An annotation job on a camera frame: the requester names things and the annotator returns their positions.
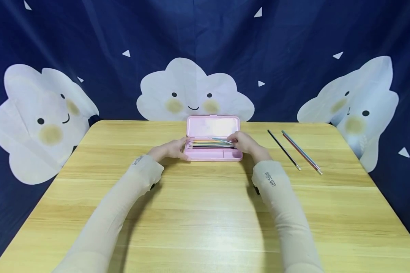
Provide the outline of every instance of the black pencil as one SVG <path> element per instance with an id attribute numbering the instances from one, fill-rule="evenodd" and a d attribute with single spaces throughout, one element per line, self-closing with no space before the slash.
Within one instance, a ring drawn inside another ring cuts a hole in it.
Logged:
<path id="1" fill-rule="evenodd" d="M 292 163 L 295 165 L 295 167 L 298 170 L 301 170 L 301 167 L 299 167 L 299 165 L 296 163 L 296 161 L 292 158 L 291 155 L 289 155 L 289 153 L 284 149 L 284 147 L 279 143 L 279 141 L 275 138 L 275 136 L 272 134 L 272 132 L 270 130 L 267 130 L 267 132 L 270 134 L 270 136 L 273 138 L 273 140 L 276 142 L 276 144 L 278 144 L 281 148 L 281 150 L 285 153 L 285 155 L 292 161 Z"/>

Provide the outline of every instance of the dark blue backdrop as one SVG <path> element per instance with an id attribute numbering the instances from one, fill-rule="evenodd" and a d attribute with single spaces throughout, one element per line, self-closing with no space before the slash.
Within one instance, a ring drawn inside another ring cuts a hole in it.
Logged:
<path id="1" fill-rule="evenodd" d="M 208 75 L 231 75 L 254 103 L 251 121 L 294 122 L 327 83 L 390 56 L 399 104 L 370 175 L 410 232 L 410 157 L 398 155 L 406 147 L 410 156 L 410 0 L 26 2 L 30 9 L 0 0 L 0 104 L 4 72 L 20 63 L 66 74 L 101 119 L 144 119 L 136 107 L 142 78 L 182 57 Z M 8 157 L 0 147 L 0 255 L 52 181 L 21 183 Z"/>

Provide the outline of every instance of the arm sleeve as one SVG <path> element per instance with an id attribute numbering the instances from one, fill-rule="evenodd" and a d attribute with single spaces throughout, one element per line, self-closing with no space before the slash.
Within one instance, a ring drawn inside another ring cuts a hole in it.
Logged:
<path id="1" fill-rule="evenodd" d="M 148 155 L 137 158 L 105 195 L 54 273 L 105 273 L 123 222 L 135 201 L 164 170 Z"/>
<path id="2" fill-rule="evenodd" d="M 285 273 L 323 273 L 311 231 L 290 179 L 277 161 L 260 161 L 252 182 L 274 219 Z"/>

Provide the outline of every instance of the hand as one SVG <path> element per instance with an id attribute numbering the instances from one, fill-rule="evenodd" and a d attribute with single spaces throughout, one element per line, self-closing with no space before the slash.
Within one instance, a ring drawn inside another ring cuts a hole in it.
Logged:
<path id="1" fill-rule="evenodd" d="M 250 135 L 239 130 L 230 135 L 226 140 L 231 141 L 237 149 L 247 154 L 252 154 L 255 150 L 262 147 Z"/>
<path id="2" fill-rule="evenodd" d="M 180 158 L 185 161 L 190 161 L 190 158 L 182 152 L 182 148 L 184 147 L 186 141 L 188 141 L 187 137 L 172 140 L 160 146 L 153 147 L 147 154 L 153 157 L 153 159 L 157 162 L 166 157 Z"/>
<path id="3" fill-rule="evenodd" d="M 237 131 L 226 140 L 231 141 L 240 151 L 250 154 L 255 164 L 263 160 L 272 160 L 269 151 L 244 132 Z"/>

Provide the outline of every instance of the wooden table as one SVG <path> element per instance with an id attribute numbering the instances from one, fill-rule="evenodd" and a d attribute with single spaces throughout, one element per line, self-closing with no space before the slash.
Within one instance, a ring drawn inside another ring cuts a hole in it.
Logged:
<path id="1" fill-rule="evenodd" d="M 292 149 L 282 129 L 323 176 Z M 283 164 L 325 272 L 410 273 L 410 235 L 335 127 L 244 123 L 242 130 Z M 184 135 L 184 122 L 96 123 L 4 252 L 0 272 L 53 270 L 132 160 Z M 249 156 L 240 163 L 163 164 L 160 183 L 129 213 L 109 272 L 282 272 L 278 235 L 252 187 Z"/>

